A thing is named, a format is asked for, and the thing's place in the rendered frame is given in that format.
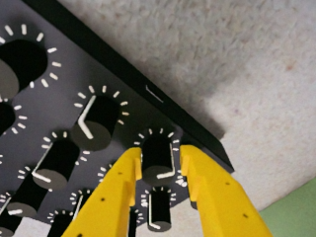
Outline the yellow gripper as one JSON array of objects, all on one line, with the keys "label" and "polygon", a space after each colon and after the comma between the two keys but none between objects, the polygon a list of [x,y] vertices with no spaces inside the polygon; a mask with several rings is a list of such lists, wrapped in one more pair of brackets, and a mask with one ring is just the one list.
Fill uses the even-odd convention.
[{"label": "yellow gripper", "polygon": [[[274,237],[240,183],[205,153],[181,145],[180,163],[191,200],[197,201],[203,237]],[[139,147],[121,155],[62,237],[127,237],[136,179],[141,179]]]}]

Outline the black knob box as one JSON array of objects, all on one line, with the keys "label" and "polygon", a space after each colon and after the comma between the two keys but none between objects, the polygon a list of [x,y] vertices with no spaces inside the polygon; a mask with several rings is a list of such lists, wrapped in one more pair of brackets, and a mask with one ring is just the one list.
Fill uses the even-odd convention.
[{"label": "black knob box", "polygon": [[146,222],[169,231],[188,198],[198,210],[181,145],[235,172],[222,142],[57,0],[0,0],[0,136],[0,237],[24,217],[61,237],[130,148],[141,179],[127,237]]}]

